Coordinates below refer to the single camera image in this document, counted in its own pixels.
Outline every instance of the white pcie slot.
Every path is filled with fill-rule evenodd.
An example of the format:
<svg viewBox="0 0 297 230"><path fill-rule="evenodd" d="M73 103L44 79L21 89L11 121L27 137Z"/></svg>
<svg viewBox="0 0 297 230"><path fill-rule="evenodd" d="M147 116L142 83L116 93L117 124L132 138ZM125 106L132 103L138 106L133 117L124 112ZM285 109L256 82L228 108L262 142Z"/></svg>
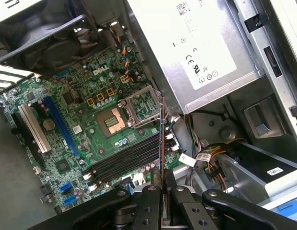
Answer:
<svg viewBox="0 0 297 230"><path fill-rule="evenodd" d="M35 118L31 108L26 105L22 104L18 106L20 115L22 116L23 120L29 127L29 130L31 131L39 149L42 153L48 152L51 150L51 146L49 142L46 139L46 136L44 132L42 131L41 127L39 126L39 123L37 119Z"/></svg>

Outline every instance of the sata port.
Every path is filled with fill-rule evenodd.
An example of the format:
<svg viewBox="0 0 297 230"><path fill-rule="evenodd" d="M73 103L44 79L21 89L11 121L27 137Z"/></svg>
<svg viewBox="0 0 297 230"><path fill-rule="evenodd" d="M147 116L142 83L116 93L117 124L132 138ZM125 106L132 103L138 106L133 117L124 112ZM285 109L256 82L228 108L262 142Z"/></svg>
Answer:
<svg viewBox="0 0 297 230"><path fill-rule="evenodd" d="M71 190L71 188L72 188L72 185L71 185L70 182L68 182L68 183L66 183L66 184L64 184L64 185L62 185L62 186L60 187L60 192L61 192L61 193L68 192L68 191Z"/></svg>
<svg viewBox="0 0 297 230"><path fill-rule="evenodd" d="M63 203L64 203L64 205L72 205L72 204L76 203L76 201L77 201L76 196L75 196L75 195L72 195L72 196L70 196L70 197L67 197L67 198L63 201Z"/></svg>

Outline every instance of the motherboard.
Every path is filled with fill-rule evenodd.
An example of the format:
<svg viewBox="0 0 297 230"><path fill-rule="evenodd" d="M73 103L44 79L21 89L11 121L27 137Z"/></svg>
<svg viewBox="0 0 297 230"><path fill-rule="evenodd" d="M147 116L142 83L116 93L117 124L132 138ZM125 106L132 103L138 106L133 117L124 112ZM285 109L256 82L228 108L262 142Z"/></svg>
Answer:
<svg viewBox="0 0 297 230"><path fill-rule="evenodd" d="M43 184L41 201L57 213L116 187L132 191L160 165L160 93L130 46L127 52L111 46L0 94L0 110ZM173 135L165 148L166 167L178 166Z"/></svg>

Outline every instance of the screw hole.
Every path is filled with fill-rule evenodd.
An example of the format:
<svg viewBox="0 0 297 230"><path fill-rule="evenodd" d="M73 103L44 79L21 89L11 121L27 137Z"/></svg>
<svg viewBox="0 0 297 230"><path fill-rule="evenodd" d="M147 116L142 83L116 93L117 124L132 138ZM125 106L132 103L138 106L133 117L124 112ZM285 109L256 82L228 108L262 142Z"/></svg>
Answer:
<svg viewBox="0 0 297 230"><path fill-rule="evenodd" d="M207 223L207 221L206 220L200 220L200 221L198 221L198 223L200 224L200 225L202 225L202 226L206 226L208 223Z"/></svg>
<svg viewBox="0 0 297 230"><path fill-rule="evenodd" d="M198 208L196 208L196 207L192 208L192 211L193 212L200 212L200 210Z"/></svg>
<svg viewBox="0 0 297 230"><path fill-rule="evenodd" d="M151 207L147 207L147 208L145 209L145 211L146 211L146 212L151 212L151 211L152 211L152 208L151 208Z"/></svg>
<svg viewBox="0 0 297 230"><path fill-rule="evenodd" d="M143 221L143 225L148 225L148 219L145 219L144 221Z"/></svg>
<svg viewBox="0 0 297 230"><path fill-rule="evenodd" d="M213 126L215 125L215 123L214 123L214 121L209 121L208 125L209 125L210 127L213 127Z"/></svg>

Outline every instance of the pcie slot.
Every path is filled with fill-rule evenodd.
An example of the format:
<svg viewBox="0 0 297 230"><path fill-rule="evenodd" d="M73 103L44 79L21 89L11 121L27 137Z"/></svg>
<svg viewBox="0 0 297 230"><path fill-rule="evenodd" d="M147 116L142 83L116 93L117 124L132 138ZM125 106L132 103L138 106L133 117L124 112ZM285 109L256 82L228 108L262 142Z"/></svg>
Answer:
<svg viewBox="0 0 297 230"><path fill-rule="evenodd" d="M12 119L17 126L17 130L19 130L20 134L22 135L26 146L30 149L34 159L39 164L41 169L45 171L46 168L45 168L45 164L44 164L44 158L38 152L37 145L33 144L34 138L32 137L30 131L27 129L22 117L20 116L19 113L14 113L14 114L12 114Z"/></svg>
<svg viewBox="0 0 297 230"><path fill-rule="evenodd" d="M54 105L51 97L45 97L44 102L45 102L45 105L47 106L47 108L49 109L50 114L51 114L54 122L56 123L57 127L59 128L59 131L62 134L63 138L65 139L67 145L71 148L71 150L75 156L80 156L80 154L78 153L78 151L75 147L75 144L71 137L71 134L69 133L69 131L68 131L58 109Z"/></svg>
<svg viewBox="0 0 297 230"><path fill-rule="evenodd" d="M159 134L137 143L118 154L91 167L86 178L93 177L93 184L108 182L139 165L145 165L159 156Z"/></svg>
<svg viewBox="0 0 297 230"><path fill-rule="evenodd" d="M45 153L50 151L51 146L44 132L42 131L42 128L39 126L39 123L35 118L31 108L26 104L22 104L18 106L18 109L19 109L20 115L22 116L24 122L27 124L41 152Z"/></svg>

